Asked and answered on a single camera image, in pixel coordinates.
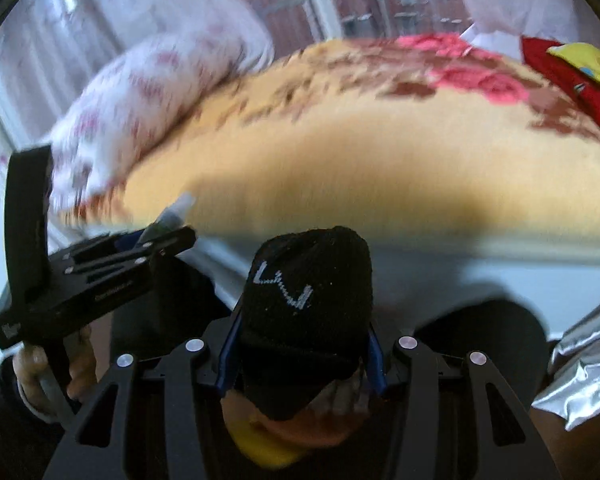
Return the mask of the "person's left hand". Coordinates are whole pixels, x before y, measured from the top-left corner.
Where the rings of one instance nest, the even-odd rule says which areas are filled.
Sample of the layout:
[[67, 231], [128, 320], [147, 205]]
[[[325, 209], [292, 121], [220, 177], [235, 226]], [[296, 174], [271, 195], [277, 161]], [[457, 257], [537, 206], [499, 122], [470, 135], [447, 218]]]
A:
[[[112, 315], [106, 314], [80, 331], [68, 366], [70, 382], [66, 395], [84, 403], [91, 390], [109, 367]], [[53, 399], [45, 384], [50, 383], [52, 371], [41, 347], [24, 344], [15, 354], [12, 367], [22, 396], [43, 417], [59, 418]]]

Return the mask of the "black sleeved left forearm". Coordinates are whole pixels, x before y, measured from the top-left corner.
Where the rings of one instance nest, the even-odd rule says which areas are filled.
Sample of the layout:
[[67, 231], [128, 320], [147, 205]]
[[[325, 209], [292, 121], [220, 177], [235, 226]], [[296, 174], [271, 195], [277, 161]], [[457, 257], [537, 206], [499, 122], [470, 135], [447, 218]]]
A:
[[12, 357], [0, 364], [0, 479], [42, 479], [65, 429], [33, 414], [20, 396]]

